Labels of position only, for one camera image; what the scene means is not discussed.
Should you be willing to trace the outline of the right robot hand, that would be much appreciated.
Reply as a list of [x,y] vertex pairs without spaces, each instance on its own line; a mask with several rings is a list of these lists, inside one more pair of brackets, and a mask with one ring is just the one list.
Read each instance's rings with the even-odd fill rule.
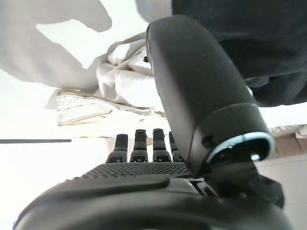
[[290,230],[279,182],[256,161],[275,150],[244,79],[212,34],[187,16],[149,24],[147,57],[171,131],[117,135],[106,163],[33,200],[16,230]]

